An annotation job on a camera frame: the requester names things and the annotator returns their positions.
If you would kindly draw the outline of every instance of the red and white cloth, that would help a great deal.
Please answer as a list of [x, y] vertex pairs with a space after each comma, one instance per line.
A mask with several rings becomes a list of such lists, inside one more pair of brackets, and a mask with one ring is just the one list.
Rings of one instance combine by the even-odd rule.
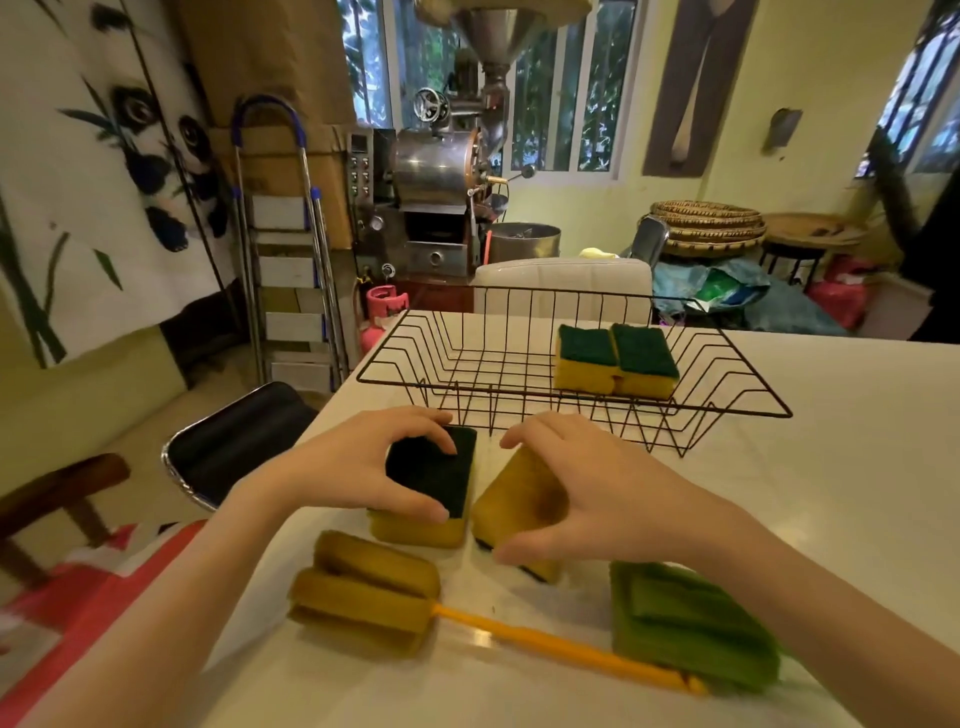
[[16, 725], [186, 548], [205, 521], [125, 525], [0, 608], [0, 728]]

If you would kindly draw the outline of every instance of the white chair backrest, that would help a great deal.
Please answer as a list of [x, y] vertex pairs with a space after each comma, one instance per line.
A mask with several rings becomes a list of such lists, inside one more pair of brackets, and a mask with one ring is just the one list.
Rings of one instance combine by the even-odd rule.
[[[653, 275], [650, 266], [642, 260], [563, 257], [509, 260], [477, 268], [473, 285], [480, 286], [473, 295], [475, 313], [641, 326], [650, 322], [650, 300], [623, 295], [653, 295]], [[495, 290], [499, 287], [549, 288], [551, 291]]]

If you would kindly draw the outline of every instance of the funnel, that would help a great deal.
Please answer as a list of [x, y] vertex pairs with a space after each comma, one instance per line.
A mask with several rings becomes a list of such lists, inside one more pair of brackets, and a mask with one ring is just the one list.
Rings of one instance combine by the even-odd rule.
[[459, 11], [450, 22], [483, 65], [509, 66], [546, 27], [543, 15], [530, 10]]

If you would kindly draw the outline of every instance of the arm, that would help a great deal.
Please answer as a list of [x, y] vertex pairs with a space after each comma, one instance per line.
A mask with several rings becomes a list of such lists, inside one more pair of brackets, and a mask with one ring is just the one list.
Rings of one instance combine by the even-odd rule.
[[807, 559], [742, 509], [577, 415], [527, 420], [524, 443], [561, 480], [567, 519], [494, 556], [685, 564], [727, 590], [869, 728], [960, 725], [960, 655]]
[[242, 480], [190, 545], [47, 693], [24, 725], [145, 726], [176, 705], [227, 623], [267, 544], [298, 508], [374, 507], [442, 522], [437, 501], [384, 474], [387, 448], [425, 435], [455, 448], [450, 416], [403, 407], [348, 420]]

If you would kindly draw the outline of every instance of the dish drying rack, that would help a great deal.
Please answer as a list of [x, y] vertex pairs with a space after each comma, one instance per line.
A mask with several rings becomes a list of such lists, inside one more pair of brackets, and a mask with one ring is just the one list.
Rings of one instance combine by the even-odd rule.
[[[471, 313], [405, 311], [357, 379], [402, 386], [411, 403], [453, 412], [456, 424], [490, 434], [540, 412], [579, 413], [648, 451], [668, 447], [681, 457], [724, 415], [793, 417], [726, 332], [706, 318], [697, 327], [661, 321], [652, 296], [496, 286], [469, 291]], [[614, 323], [660, 326], [680, 371], [670, 400], [553, 389], [558, 326]]]

